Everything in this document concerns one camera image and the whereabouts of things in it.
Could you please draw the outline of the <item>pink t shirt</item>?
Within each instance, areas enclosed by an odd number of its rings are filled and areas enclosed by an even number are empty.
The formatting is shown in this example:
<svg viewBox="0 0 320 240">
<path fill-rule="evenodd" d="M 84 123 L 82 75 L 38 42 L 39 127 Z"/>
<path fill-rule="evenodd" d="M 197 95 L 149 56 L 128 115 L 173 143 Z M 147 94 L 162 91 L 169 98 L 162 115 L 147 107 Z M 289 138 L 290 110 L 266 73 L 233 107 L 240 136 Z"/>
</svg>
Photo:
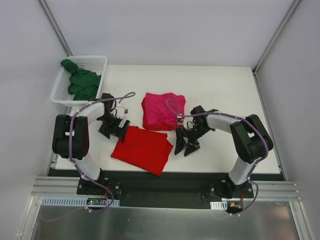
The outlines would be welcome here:
<svg viewBox="0 0 320 240">
<path fill-rule="evenodd" d="M 185 114 L 186 98 L 172 92 L 154 94 L 147 92 L 145 95 L 146 120 L 150 125 L 170 125 L 177 128 L 177 115 L 167 106 L 166 100 L 171 99 L 168 104 L 178 114 Z"/>
</svg>

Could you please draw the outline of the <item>red t shirt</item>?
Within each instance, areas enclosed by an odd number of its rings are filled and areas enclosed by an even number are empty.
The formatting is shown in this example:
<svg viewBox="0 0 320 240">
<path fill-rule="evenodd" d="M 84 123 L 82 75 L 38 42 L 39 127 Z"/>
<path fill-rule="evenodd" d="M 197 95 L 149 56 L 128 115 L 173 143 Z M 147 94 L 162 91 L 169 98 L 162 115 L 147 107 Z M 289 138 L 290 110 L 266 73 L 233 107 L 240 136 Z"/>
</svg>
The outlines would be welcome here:
<svg viewBox="0 0 320 240">
<path fill-rule="evenodd" d="M 166 133 L 129 126 L 124 141 L 118 141 L 111 158 L 161 176 L 173 145 Z"/>
</svg>

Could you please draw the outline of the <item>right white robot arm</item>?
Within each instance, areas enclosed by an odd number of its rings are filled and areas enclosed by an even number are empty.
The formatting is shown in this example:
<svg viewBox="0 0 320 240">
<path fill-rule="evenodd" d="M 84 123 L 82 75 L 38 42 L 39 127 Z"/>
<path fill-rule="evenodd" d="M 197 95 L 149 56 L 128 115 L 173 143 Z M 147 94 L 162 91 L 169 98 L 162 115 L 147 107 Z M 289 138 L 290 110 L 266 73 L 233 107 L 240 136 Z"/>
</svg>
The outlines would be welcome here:
<svg viewBox="0 0 320 240">
<path fill-rule="evenodd" d="M 237 153 L 236 162 L 225 180 L 214 188 L 222 198 L 235 198 L 250 182 L 251 174 L 257 164 L 264 160 L 274 147 L 273 141 L 256 114 L 237 117 L 220 113 L 217 109 L 206 111 L 201 105 L 190 112 L 193 126 L 176 128 L 174 154 L 184 152 L 186 157 L 199 150 L 199 138 L 209 131 L 220 130 L 232 135 Z"/>
</svg>

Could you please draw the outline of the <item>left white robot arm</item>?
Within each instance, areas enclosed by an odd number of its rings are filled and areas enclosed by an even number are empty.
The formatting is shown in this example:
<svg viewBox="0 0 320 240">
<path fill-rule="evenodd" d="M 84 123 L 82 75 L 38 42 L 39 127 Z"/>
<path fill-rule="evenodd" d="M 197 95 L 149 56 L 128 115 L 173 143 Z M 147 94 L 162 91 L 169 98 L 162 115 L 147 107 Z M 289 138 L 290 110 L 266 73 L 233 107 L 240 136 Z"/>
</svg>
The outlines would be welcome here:
<svg viewBox="0 0 320 240">
<path fill-rule="evenodd" d="M 101 98 L 89 101 L 72 115 L 56 116 L 52 139 L 53 152 L 73 164 L 81 178 L 89 181 L 88 188 L 96 195 L 105 191 L 106 182 L 99 178 L 101 168 L 89 154 L 89 126 L 100 121 L 100 134 L 107 139 L 115 136 L 123 143 L 130 121 L 123 120 L 128 110 L 121 106 L 121 101 L 135 94 L 129 92 L 122 97 L 114 97 L 109 93 L 103 93 Z"/>
</svg>

